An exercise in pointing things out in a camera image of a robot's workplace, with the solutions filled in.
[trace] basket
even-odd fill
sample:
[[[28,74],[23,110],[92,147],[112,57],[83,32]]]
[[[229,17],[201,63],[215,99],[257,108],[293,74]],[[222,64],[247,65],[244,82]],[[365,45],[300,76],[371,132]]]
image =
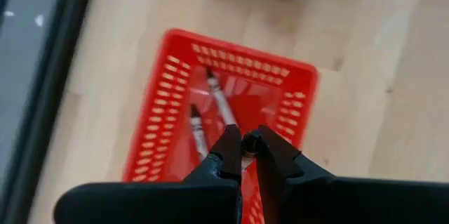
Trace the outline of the basket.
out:
[[[190,103],[200,107],[208,146],[218,140],[225,125],[208,95],[205,67],[217,75],[242,133],[266,124],[300,147],[316,89],[315,67],[172,29],[149,79],[123,181],[180,181],[199,164]],[[242,195],[242,223],[264,223],[254,164],[242,174]]]

